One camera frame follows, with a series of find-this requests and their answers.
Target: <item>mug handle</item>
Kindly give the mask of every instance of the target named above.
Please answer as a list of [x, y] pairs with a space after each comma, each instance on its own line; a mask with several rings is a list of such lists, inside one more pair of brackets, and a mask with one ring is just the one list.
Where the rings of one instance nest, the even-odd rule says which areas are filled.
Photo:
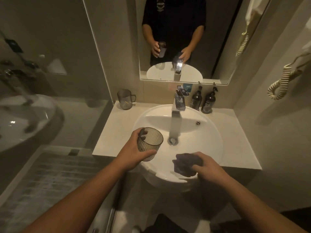
[[131, 98], [132, 98], [132, 96], [135, 97], [135, 100], [133, 101], [133, 99], [132, 99], [132, 102], [135, 102], [136, 101], [136, 95], [131, 95]]

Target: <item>white sink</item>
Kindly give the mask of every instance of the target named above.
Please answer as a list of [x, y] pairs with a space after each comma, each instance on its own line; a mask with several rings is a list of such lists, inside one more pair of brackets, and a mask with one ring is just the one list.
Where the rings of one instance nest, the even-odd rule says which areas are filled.
[[31, 95], [34, 103], [24, 105], [22, 96], [0, 100], [0, 152], [36, 135], [51, 121], [56, 112], [52, 98]]
[[[176, 154], [201, 151], [208, 154], [216, 162], [220, 162], [223, 154], [223, 142], [215, 124], [203, 113], [186, 108], [180, 117], [172, 117], [172, 105], [159, 105], [147, 110], [136, 121], [133, 130], [140, 127], [152, 127], [160, 131], [164, 141], [153, 160], [141, 162], [143, 175], [152, 185], [160, 187], [163, 181], [172, 183], [188, 183], [197, 176], [185, 177], [174, 172], [172, 160]], [[178, 144], [172, 146], [168, 139], [175, 137]]]

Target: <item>floor drain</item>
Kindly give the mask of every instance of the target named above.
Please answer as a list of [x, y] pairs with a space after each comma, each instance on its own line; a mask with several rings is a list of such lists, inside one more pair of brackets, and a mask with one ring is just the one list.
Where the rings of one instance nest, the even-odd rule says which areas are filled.
[[175, 145], [178, 144], [178, 139], [177, 139], [176, 137], [170, 137], [170, 138], [168, 139], [168, 143], [169, 143], [169, 145], [171, 145], [171, 146], [175, 146]]

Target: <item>glass cup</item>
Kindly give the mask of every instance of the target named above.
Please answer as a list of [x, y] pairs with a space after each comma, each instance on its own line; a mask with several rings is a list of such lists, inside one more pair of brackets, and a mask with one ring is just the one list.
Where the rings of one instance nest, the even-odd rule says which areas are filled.
[[117, 93], [120, 107], [124, 110], [129, 110], [133, 106], [133, 102], [136, 101], [136, 95], [132, 95], [130, 90], [121, 89]]
[[[162, 143], [163, 143], [163, 136], [157, 129], [145, 127], [141, 129], [141, 131], [138, 134], [137, 146], [140, 152], [144, 152], [146, 150], [158, 151]], [[155, 155], [150, 156], [144, 159], [143, 161], [144, 162], [150, 161], [154, 157]]]
[[159, 58], [163, 58], [166, 52], [166, 43], [165, 42], [159, 42], [160, 52], [159, 52]]

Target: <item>white countertop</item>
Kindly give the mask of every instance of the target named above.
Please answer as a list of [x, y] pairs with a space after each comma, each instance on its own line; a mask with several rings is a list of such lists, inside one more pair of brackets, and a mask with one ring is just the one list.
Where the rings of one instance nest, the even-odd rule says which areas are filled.
[[[119, 102], [117, 101], [115, 103], [95, 146], [93, 155], [116, 157], [129, 139], [137, 118], [146, 110], [158, 105], [149, 103], [135, 104], [136, 105], [129, 110], [122, 110], [119, 106]], [[224, 153], [220, 165], [261, 169], [251, 145], [232, 109], [214, 108], [211, 114], [205, 116], [214, 122], [222, 136]]]

